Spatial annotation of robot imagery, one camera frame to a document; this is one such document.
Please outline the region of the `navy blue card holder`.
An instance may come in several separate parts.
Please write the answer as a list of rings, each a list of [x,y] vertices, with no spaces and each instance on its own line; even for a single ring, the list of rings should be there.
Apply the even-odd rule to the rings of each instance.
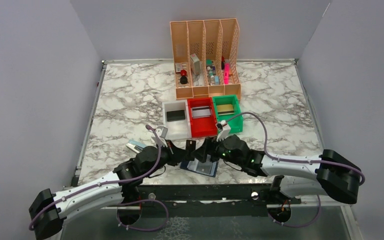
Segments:
[[[215,178],[218,169],[218,162],[200,162],[197,159],[194,161],[184,161],[180,164],[180,169]]]

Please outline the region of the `black card from holder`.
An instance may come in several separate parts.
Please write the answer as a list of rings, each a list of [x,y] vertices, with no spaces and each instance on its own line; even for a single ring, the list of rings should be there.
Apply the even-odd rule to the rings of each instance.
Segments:
[[[185,150],[186,150],[186,153],[187,153],[187,156],[192,156],[192,153],[196,150],[196,141],[195,140],[187,140],[185,142]]]

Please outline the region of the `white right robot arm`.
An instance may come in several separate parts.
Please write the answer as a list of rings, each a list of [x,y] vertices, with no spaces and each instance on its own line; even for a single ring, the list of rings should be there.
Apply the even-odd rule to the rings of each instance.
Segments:
[[[353,205],[363,181],[361,169],[333,150],[310,157],[271,156],[251,149],[235,134],[220,141],[207,137],[191,156],[201,162],[226,161],[252,177],[279,176],[279,182],[268,190],[269,199],[276,204],[296,196],[326,195]]]

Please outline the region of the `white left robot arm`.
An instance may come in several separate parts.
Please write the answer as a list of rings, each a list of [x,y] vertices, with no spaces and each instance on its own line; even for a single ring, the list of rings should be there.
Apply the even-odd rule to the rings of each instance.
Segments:
[[[120,202],[132,205],[137,200],[137,191],[131,187],[140,185],[144,178],[165,165],[176,166],[189,157],[189,150],[172,143],[147,146],[135,157],[89,183],[59,192],[44,189],[28,209],[31,218],[28,229],[37,240],[45,240],[58,233],[75,215]]]

